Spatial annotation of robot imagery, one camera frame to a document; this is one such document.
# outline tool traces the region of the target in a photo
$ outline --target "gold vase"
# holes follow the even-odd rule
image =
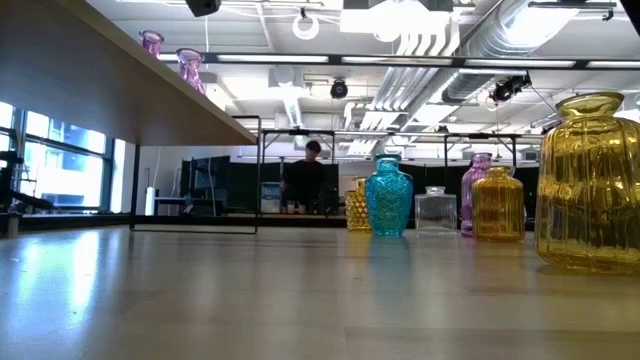
[[[517,242],[524,239],[522,183],[509,168],[494,166],[473,183],[473,237],[478,241]]]
[[[346,192],[347,229],[349,231],[371,231],[364,192],[366,179],[365,177],[356,178],[356,190]]]
[[[536,250],[549,263],[640,272],[640,125],[613,117],[623,99],[556,105],[566,123],[544,139],[536,209]]]

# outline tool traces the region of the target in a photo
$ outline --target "blue vase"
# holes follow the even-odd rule
[[[376,156],[376,172],[365,186],[367,212],[378,236],[401,236],[409,221],[413,179],[398,171],[400,155]]]

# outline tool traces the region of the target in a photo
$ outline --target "shelf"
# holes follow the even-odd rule
[[[140,145],[256,137],[84,0],[0,2],[0,101]]]

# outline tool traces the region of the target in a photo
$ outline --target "clear glass vase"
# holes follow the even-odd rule
[[[613,115],[624,97],[593,93],[556,108],[544,138],[536,250],[549,263],[640,273],[640,124]]]
[[[473,183],[487,176],[487,169],[491,166],[491,153],[473,154],[471,168],[462,177],[462,224],[460,231],[464,236],[473,236],[473,198],[471,187]]]
[[[366,177],[357,177],[356,190],[346,192],[347,229],[349,231],[371,231],[365,196]]]
[[[158,57],[160,55],[160,46],[164,42],[164,37],[152,30],[143,30],[138,34],[142,40],[142,47],[151,55]]]
[[[444,193],[444,186],[426,188],[416,195],[416,230],[419,232],[451,232],[457,229],[456,196]]]
[[[376,156],[376,172],[367,179],[365,193],[369,223],[378,236],[402,236],[409,221],[413,178],[398,171],[400,155]]]
[[[473,184],[473,237],[478,241],[524,240],[524,190],[509,170],[491,167]]]
[[[204,94],[204,84],[200,80],[200,65],[204,59],[202,54],[193,49],[178,49],[176,54],[178,54],[178,62],[180,63],[180,76],[191,87]]]

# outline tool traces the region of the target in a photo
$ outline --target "purple vase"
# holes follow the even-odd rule
[[[462,235],[473,236],[473,200],[471,198],[471,185],[476,180],[487,176],[487,169],[491,166],[491,153],[473,154],[471,169],[462,177]]]
[[[164,37],[159,33],[151,30],[143,30],[138,34],[142,40],[142,47],[151,55],[158,57],[160,54],[160,45],[164,42]]]
[[[178,62],[180,63],[180,76],[194,89],[204,94],[204,84],[200,80],[199,68],[203,56],[193,49],[178,49]]]

